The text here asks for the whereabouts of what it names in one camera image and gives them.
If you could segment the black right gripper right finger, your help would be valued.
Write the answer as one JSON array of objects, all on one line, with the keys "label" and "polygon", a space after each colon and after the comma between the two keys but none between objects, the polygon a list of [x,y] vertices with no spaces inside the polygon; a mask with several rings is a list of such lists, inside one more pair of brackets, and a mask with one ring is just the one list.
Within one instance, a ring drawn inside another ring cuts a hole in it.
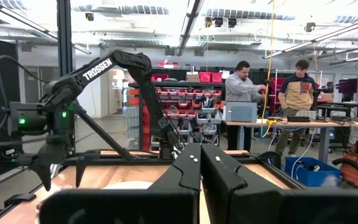
[{"label": "black right gripper right finger", "polygon": [[358,224],[358,190],[284,190],[213,144],[201,175],[211,224]]}]

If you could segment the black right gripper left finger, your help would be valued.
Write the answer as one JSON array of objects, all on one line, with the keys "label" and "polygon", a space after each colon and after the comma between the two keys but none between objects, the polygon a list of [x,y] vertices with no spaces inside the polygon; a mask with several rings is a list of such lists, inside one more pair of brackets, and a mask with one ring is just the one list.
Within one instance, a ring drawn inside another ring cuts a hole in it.
[{"label": "black right gripper left finger", "polygon": [[187,145],[147,189],[62,190],[47,198],[40,224],[198,224],[201,146]]}]

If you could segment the grey aluminium bar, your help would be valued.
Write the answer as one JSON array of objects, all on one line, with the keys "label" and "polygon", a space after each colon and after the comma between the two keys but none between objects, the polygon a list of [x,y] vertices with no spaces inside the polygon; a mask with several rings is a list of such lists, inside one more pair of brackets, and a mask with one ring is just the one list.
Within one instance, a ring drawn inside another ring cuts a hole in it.
[{"label": "grey aluminium bar", "polygon": [[23,174],[25,172],[28,172],[28,168],[26,167],[18,167],[18,168],[14,168],[10,171],[7,171],[3,174],[0,175],[0,184],[19,175],[19,174]]}]

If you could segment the white round plate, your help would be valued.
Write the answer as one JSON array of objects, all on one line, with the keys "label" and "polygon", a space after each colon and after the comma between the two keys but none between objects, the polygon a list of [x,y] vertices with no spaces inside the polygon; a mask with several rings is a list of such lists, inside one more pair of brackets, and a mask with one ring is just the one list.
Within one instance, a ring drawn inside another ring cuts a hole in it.
[{"label": "white round plate", "polygon": [[104,189],[148,189],[152,184],[152,182],[133,180],[109,184]]}]

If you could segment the blue storage bin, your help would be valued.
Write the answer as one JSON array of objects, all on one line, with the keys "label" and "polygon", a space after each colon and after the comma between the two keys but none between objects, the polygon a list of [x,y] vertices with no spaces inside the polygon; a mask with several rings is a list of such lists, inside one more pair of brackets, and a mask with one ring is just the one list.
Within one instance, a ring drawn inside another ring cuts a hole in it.
[{"label": "blue storage bin", "polygon": [[320,187],[328,176],[339,179],[341,170],[312,157],[286,157],[285,172],[308,187]]}]

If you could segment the black power strip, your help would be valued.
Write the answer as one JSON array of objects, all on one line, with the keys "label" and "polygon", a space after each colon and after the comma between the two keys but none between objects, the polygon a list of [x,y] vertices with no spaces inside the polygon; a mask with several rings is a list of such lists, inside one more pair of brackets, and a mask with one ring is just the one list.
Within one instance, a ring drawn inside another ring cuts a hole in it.
[{"label": "black power strip", "polygon": [[310,118],[308,116],[288,116],[287,121],[291,123],[309,123]]}]

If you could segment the grey equipment case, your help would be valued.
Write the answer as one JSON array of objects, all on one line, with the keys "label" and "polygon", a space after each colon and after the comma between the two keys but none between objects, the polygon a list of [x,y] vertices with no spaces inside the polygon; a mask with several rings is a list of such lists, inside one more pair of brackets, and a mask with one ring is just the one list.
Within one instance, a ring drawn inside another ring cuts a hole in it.
[{"label": "grey equipment case", "polygon": [[224,114],[226,121],[253,123],[257,121],[257,103],[227,101]]}]

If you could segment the parts shelf rack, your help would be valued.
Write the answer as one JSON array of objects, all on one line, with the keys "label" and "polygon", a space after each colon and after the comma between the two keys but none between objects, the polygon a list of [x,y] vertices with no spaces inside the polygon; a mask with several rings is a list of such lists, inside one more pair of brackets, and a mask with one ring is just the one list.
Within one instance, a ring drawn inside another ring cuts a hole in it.
[{"label": "parts shelf rack", "polygon": [[[134,149],[157,150],[158,141],[152,134],[153,122],[144,97],[138,84],[130,83],[129,87],[131,106],[125,111],[126,137],[136,140]],[[222,83],[155,82],[154,87],[164,107],[164,116],[179,125],[183,144],[210,140],[219,145],[224,106]]]}]

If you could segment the person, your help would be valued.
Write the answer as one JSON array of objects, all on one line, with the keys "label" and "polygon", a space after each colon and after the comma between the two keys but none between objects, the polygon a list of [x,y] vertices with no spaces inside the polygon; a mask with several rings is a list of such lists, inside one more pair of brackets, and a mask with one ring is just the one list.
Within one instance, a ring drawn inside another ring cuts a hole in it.
[{"label": "person", "polygon": [[[313,93],[316,91],[315,80],[307,73],[310,64],[306,60],[299,60],[295,64],[295,73],[284,79],[278,94],[278,99],[283,110],[283,117],[295,116],[299,111],[310,110],[314,102]],[[289,131],[282,131],[278,137],[275,151],[283,154],[290,138]],[[292,132],[288,152],[289,157],[296,157],[296,151],[300,146],[305,128]]]},{"label": "person", "polygon": [[[233,74],[226,78],[226,96],[225,101],[246,101],[260,103],[265,101],[264,91],[265,85],[255,85],[249,79],[250,64],[242,60],[237,66]],[[227,149],[236,150],[237,147],[238,130],[241,126],[227,126]],[[244,127],[244,149],[249,151],[252,143],[252,129]]]}]

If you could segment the red tool cabinet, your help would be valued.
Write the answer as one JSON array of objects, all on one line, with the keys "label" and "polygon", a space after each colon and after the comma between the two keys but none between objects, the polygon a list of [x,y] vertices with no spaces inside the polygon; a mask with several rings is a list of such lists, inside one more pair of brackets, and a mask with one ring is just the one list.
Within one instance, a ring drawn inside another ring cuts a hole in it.
[{"label": "red tool cabinet", "polygon": [[268,105],[270,115],[273,115],[274,112],[281,107],[280,101],[278,99],[278,94],[283,85],[283,82],[284,78],[271,78],[271,84],[268,93]]}]

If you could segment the dark computer monitor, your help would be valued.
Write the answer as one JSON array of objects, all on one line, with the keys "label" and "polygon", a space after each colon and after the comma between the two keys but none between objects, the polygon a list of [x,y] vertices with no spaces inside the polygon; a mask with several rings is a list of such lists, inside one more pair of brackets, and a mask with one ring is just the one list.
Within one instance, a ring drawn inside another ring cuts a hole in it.
[{"label": "dark computer monitor", "polygon": [[358,88],[358,79],[357,78],[347,78],[339,80],[338,83],[338,92],[339,93],[349,93],[353,94],[357,92]]}]

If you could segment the black frame side rail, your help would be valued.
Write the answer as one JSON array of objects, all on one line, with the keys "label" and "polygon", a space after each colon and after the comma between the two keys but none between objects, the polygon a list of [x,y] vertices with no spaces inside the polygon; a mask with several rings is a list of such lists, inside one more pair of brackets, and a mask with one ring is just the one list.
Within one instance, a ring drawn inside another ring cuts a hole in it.
[{"label": "black frame side rail", "polygon": [[250,169],[252,172],[258,174],[281,189],[306,189],[304,185],[300,184],[296,180],[293,180],[286,173],[266,162],[258,161],[255,164],[244,164],[244,167]]}]

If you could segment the black table edge bracket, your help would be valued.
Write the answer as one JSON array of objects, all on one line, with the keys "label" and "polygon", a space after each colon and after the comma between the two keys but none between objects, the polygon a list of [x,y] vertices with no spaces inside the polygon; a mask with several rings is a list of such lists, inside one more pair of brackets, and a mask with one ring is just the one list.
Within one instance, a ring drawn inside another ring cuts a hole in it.
[{"label": "black table edge bracket", "polygon": [[267,163],[273,165],[274,167],[281,168],[281,155],[276,151],[267,151],[260,154],[256,154],[255,158],[261,161],[266,161]]},{"label": "black table edge bracket", "polygon": [[6,208],[8,206],[16,205],[22,202],[31,202],[35,198],[36,198],[36,194],[31,194],[31,193],[16,194],[4,201],[4,207]]}]

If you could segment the black frame end rail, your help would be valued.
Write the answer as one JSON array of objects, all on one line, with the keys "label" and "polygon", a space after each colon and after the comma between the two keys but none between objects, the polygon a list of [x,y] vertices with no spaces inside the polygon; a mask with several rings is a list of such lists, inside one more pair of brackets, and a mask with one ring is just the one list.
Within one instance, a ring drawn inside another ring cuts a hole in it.
[{"label": "black frame end rail", "polygon": [[[96,165],[112,165],[112,164],[134,164],[134,165],[167,165],[173,162],[173,159],[160,159],[158,151],[132,151],[133,155],[139,156],[140,159],[134,161],[128,161],[122,158],[116,151],[113,150],[99,150],[100,156],[98,159],[93,159],[87,164],[89,166]],[[260,153],[249,153],[248,151],[226,151],[226,154],[235,158],[235,160],[243,164],[251,164],[253,162],[258,162],[255,158],[256,154]],[[15,167],[15,166],[29,166],[32,162],[36,161],[36,154],[22,154],[16,157],[8,157],[6,159],[0,159],[0,167]],[[66,160],[63,166],[73,166],[76,164],[76,161]]]}]

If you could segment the black frame post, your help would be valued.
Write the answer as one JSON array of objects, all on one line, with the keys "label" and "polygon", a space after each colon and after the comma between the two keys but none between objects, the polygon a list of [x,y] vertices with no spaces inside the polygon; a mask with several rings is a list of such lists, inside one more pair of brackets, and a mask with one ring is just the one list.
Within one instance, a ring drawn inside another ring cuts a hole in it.
[{"label": "black frame post", "polygon": [[[58,65],[60,76],[64,77],[73,70],[73,51],[71,46],[71,6],[70,0],[57,0],[58,27]],[[60,118],[65,128],[70,149],[75,149],[74,116],[65,111]]]}]

